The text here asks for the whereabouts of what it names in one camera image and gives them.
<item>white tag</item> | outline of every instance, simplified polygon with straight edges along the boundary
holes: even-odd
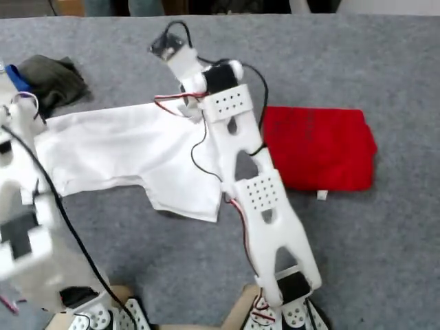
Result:
[[[318,201],[326,201],[328,194],[329,194],[328,190],[318,190],[318,194],[316,195],[316,199]]]

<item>perforated plate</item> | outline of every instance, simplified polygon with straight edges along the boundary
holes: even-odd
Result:
[[[252,208],[257,212],[275,208],[284,188],[276,170],[237,183],[248,195]]]
[[[305,330],[314,330],[309,318],[309,312],[306,306],[306,300],[300,298],[281,307],[284,319],[292,329],[300,329],[305,325]],[[312,303],[310,303],[311,315],[315,321],[316,328],[319,330],[328,330],[324,321],[316,311]]]
[[[253,110],[252,99],[250,98],[246,84],[221,91],[203,100],[203,108],[206,112],[206,119],[209,122],[217,122],[245,111]]]
[[[139,303],[136,299],[128,299],[125,307],[131,312],[136,320],[137,330],[151,330],[148,322],[146,321],[144,312],[140,308]],[[133,321],[127,316],[125,311],[121,310],[119,325],[121,330],[135,330]]]

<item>blue object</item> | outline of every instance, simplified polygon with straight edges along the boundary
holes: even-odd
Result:
[[[31,86],[23,79],[15,65],[6,65],[5,71],[18,91],[31,92]]]

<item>wooden base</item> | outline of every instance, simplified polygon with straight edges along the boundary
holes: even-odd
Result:
[[[125,303],[133,292],[121,285],[111,287],[116,296]],[[243,288],[241,297],[233,306],[229,316],[226,318],[223,325],[217,327],[205,327],[201,325],[160,325],[155,330],[240,330],[245,322],[246,317],[255,297],[259,294],[259,288],[256,285],[246,285]],[[56,314],[45,330],[68,330],[73,321],[72,316],[66,314]]]

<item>hole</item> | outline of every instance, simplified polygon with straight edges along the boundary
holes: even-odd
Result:
[[[269,209],[262,211],[261,216],[263,217],[264,222],[272,223],[275,220],[275,210]]]
[[[236,135],[238,133],[238,130],[239,129],[237,127],[237,122],[235,121],[235,118],[232,117],[228,123],[228,132],[230,135]]]
[[[242,179],[252,179],[256,175],[258,175],[258,173],[259,170],[254,160],[245,151],[240,151],[236,157],[235,181],[240,181]],[[254,187],[255,190],[253,190],[252,192],[255,193],[257,189],[257,183],[250,182],[250,185]]]
[[[276,251],[275,272],[286,270],[287,268],[297,264],[296,259],[286,247],[282,246],[278,249],[278,251]]]

